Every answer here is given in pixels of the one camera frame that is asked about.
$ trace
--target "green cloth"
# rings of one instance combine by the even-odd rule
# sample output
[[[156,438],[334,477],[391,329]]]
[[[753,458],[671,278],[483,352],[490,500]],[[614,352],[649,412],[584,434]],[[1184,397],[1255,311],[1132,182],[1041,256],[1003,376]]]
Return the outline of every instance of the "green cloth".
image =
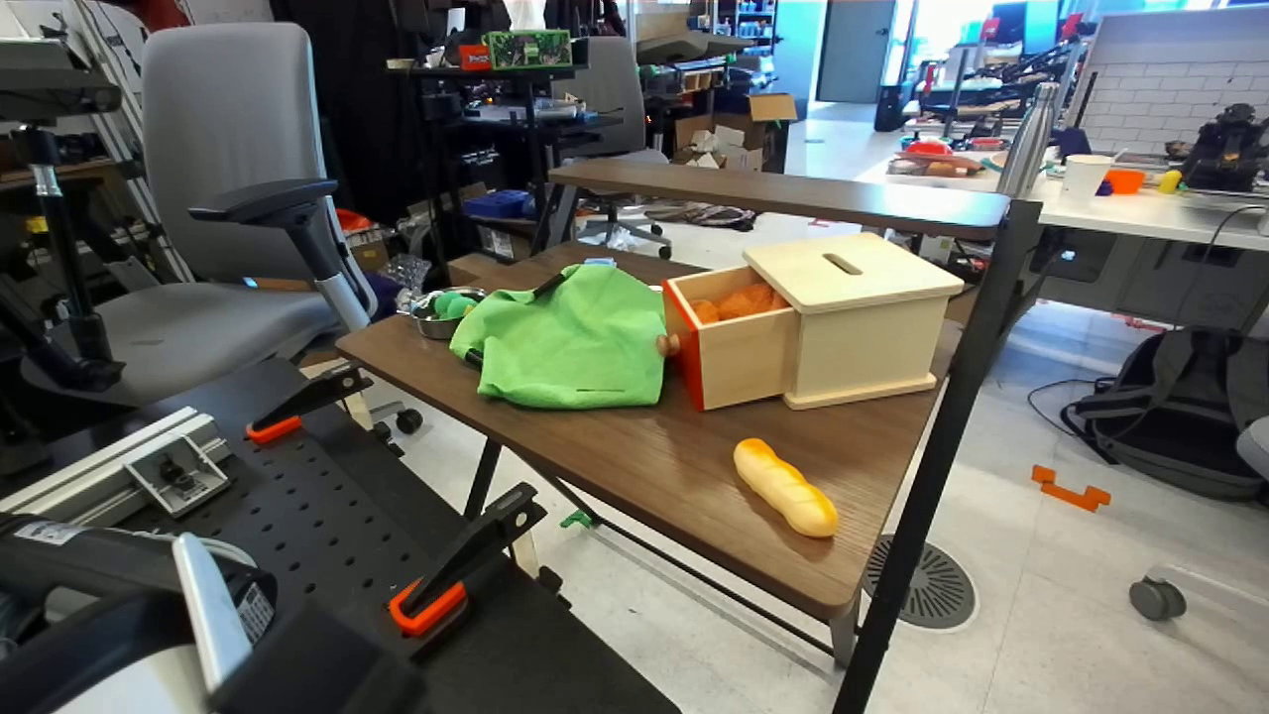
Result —
[[[522,411],[657,407],[663,297],[620,265],[584,262],[546,289],[483,297],[449,348],[478,363],[475,392]]]

